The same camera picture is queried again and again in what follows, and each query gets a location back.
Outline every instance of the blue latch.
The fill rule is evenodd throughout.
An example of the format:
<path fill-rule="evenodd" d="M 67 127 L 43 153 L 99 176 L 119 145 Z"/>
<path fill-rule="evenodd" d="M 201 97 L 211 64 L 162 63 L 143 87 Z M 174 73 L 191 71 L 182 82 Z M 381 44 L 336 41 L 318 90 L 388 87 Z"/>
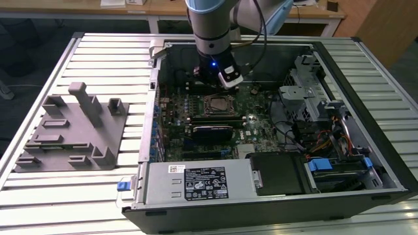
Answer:
<path fill-rule="evenodd" d="M 131 182 L 118 183 L 118 192 L 131 191 Z"/>
<path fill-rule="evenodd" d="M 316 171 L 316 170 L 333 170 L 332 163 L 330 163 L 329 159 L 326 159 L 326 158 L 313 159 L 308 163 L 308 165 L 309 165 L 309 169 L 312 171 Z"/>
<path fill-rule="evenodd" d="M 365 160 L 366 167 L 372 168 L 373 167 L 373 162 L 372 162 L 370 158 L 365 158 L 364 160 Z"/>
<path fill-rule="evenodd" d="M 159 114 L 159 107 L 157 105 L 154 106 L 154 112 Z"/>

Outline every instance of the red wire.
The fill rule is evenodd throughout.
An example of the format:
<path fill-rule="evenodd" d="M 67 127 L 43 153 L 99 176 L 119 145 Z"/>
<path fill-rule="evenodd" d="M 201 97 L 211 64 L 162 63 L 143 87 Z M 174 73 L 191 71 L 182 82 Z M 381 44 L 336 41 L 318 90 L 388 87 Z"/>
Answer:
<path fill-rule="evenodd" d="M 350 138 L 346 136 L 346 135 L 341 135 L 345 139 L 346 139 L 346 142 L 348 142 L 348 147 L 349 147 L 349 153 L 350 155 L 353 155 L 353 143 L 352 143 L 352 140 Z"/>
<path fill-rule="evenodd" d="M 325 131 L 321 131 L 321 132 L 320 132 L 318 137 L 317 137 L 317 139 L 318 139 L 317 144 L 320 144 L 321 134 L 325 133 L 325 132 L 332 132 L 332 131 L 330 131 L 330 130 L 325 130 Z"/>

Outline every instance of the floor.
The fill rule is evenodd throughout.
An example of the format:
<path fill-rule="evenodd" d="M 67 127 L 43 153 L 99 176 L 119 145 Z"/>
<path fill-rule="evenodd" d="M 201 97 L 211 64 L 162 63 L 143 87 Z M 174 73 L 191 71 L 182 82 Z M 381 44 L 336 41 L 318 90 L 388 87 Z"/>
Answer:
<path fill-rule="evenodd" d="M 11 77 L 0 70 L 0 80 L 11 87 L 15 93 L 12 100 L 0 99 L 0 156 L 8 140 L 15 136 L 28 110 L 40 92 L 42 86 L 51 74 L 74 32 L 113 32 L 113 33 L 149 33 L 146 21 L 84 21 L 66 20 L 59 25 L 54 20 L 34 20 L 34 26 L 43 41 L 43 45 L 28 49 L 30 57 L 36 65 L 36 71 L 23 77 Z M 191 33 L 187 22 L 161 22 L 162 33 Z M 418 101 L 418 43 L 413 43 L 390 72 L 405 87 L 416 101 Z"/>

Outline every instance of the black cable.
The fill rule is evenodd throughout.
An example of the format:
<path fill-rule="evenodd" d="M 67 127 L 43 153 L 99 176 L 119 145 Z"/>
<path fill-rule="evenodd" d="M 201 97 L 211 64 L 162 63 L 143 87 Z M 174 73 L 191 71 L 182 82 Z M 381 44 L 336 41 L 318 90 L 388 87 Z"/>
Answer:
<path fill-rule="evenodd" d="M 290 135 L 287 135 L 277 126 L 275 126 L 275 124 L 274 124 L 274 122 L 273 122 L 273 119 L 271 119 L 271 105 L 273 105 L 273 97 L 271 97 L 271 102 L 270 102 L 270 106 L 269 106 L 269 119 L 270 119 L 270 123 L 273 124 L 273 126 L 274 126 L 274 128 L 277 129 L 277 131 L 285 136 L 285 137 L 287 137 L 289 139 L 290 139 L 290 141 L 296 144 L 296 146 L 297 146 L 297 148 L 302 151 L 302 152 L 305 152 L 306 151 L 306 149 L 301 146 L 301 144 L 296 141 L 296 139 L 290 136 Z"/>
<path fill-rule="evenodd" d="M 11 138 L 6 138 L 6 137 L 0 137 L 0 141 L 12 142 L 12 139 Z"/>
<path fill-rule="evenodd" d="M 257 34 L 257 37 L 254 38 L 254 40 L 253 40 L 253 43 L 255 43 L 258 40 L 259 40 L 259 38 L 261 38 L 261 35 L 262 35 L 262 31 L 263 31 L 263 20 L 262 20 L 262 15 L 261 15 L 261 27 L 259 27 L 259 32 L 258 32 L 258 34 Z"/>
<path fill-rule="evenodd" d="M 266 49 L 267 49 L 267 26 L 266 26 L 266 21 L 265 21 L 265 16 L 263 16 L 263 12 L 262 12 L 262 8 L 261 8 L 261 5 L 258 3 L 257 0 L 253 0 L 254 1 L 254 5 L 257 7 L 257 10 L 259 12 L 259 15 L 261 15 L 261 20 L 262 20 L 262 23 L 263 23 L 263 27 L 265 27 L 265 44 L 263 44 L 263 51 L 262 51 L 262 54 L 261 54 L 261 57 L 258 58 L 258 60 L 255 61 L 255 63 L 253 64 L 251 66 L 251 70 L 255 68 L 255 66 L 259 64 L 265 54 L 266 54 Z"/>
<path fill-rule="evenodd" d="M 301 23 L 301 13 L 300 13 L 300 6 L 294 4 L 298 9 L 298 24 L 297 24 L 297 33 L 300 32 L 300 23 Z"/>
<path fill-rule="evenodd" d="M 290 130 L 286 132 L 286 136 L 285 136 L 285 143 L 286 143 L 286 144 L 287 144 L 287 135 L 289 135 L 287 133 L 289 133 L 289 132 L 293 132 L 293 129 L 290 129 Z"/>

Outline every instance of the warning label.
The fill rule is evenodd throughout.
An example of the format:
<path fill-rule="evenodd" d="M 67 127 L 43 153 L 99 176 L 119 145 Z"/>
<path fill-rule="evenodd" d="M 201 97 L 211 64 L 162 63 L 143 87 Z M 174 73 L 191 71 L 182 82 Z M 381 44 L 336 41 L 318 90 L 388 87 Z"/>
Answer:
<path fill-rule="evenodd" d="M 229 198 L 225 167 L 185 169 L 185 192 L 187 201 Z"/>

